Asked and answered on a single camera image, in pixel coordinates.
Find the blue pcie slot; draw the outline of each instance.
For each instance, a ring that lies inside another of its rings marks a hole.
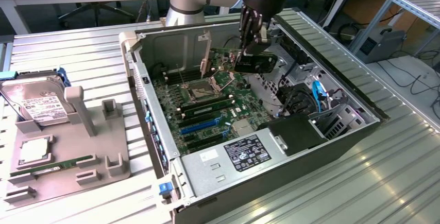
[[[212,120],[212,121],[204,122],[204,123],[201,123],[201,124],[199,124],[199,125],[195,125],[195,126],[192,126],[192,127],[188,127],[188,128],[185,128],[185,129],[183,129],[183,130],[180,131],[180,135],[189,134],[189,133],[192,133],[192,132],[195,132],[195,131],[197,131],[197,130],[203,130],[203,129],[205,129],[205,128],[209,128],[209,127],[212,127],[212,126],[219,125],[220,118],[221,118],[221,116],[217,117],[217,118],[216,118],[215,120]]]

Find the hard drive label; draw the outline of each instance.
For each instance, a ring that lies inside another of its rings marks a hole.
[[[51,121],[68,116],[57,96],[21,100],[21,107],[37,122]]]
[[[248,170],[271,159],[271,155],[256,135],[224,146],[235,169]]]

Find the pcie slot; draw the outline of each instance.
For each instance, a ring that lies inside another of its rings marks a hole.
[[[208,113],[208,114],[204,114],[199,117],[195,117],[192,119],[187,119],[187,120],[183,120],[180,123],[179,123],[179,128],[183,128],[188,125],[193,125],[196,123],[200,123],[205,120],[209,120],[209,119],[213,119],[215,118],[215,114],[213,113]]]
[[[185,129],[183,129],[183,130],[180,131],[180,135],[189,134],[189,133],[192,133],[192,132],[195,132],[195,131],[199,131],[199,130],[203,130],[203,129],[207,129],[207,128],[212,127],[212,126],[219,125],[220,118],[221,118],[221,117],[217,117],[216,119],[213,119],[213,120],[211,120],[211,121],[208,121],[208,122],[204,122],[204,123],[201,123],[201,124],[197,124],[197,125],[195,125],[195,126],[192,126],[192,127],[188,127],[188,128],[185,128]]]
[[[197,147],[200,147],[200,146],[203,146],[203,145],[205,145],[208,143],[212,143],[212,142],[223,139],[223,137],[224,137],[223,133],[219,133],[217,135],[213,135],[211,137],[207,137],[205,139],[201,139],[201,140],[199,140],[196,142],[192,142],[192,143],[187,144],[187,148],[189,150],[192,150],[192,149],[195,149],[195,148],[197,148]]]

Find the metal shelf frame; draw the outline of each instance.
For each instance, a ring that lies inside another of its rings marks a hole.
[[[364,44],[372,29],[380,22],[384,14],[392,4],[399,5],[404,10],[416,15],[421,20],[431,24],[437,31],[435,31],[432,36],[423,42],[421,47],[417,49],[416,53],[421,51],[425,45],[431,42],[433,37],[437,35],[440,30],[440,0],[387,0],[383,7],[380,8],[376,16],[373,17],[367,29],[357,36],[353,43],[349,46],[349,50],[353,54],[359,51],[361,45]]]

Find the ram slot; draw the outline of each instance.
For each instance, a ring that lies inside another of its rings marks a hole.
[[[212,103],[220,102],[220,101],[223,101],[223,100],[225,100],[225,99],[229,99],[229,96],[221,96],[221,97],[219,97],[219,98],[216,98],[216,99],[205,100],[205,101],[199,102],[199,103],[195,103],[195,104],[192,104],[192,105],[183,106],[183,107],[180,107],[180,111],[184,112],[184,111],[187,111],[187,110],[195,109],[195,108],[201,107],[201,106],[205,106],[205,105],[208,105],[208,104],[212,104]]]

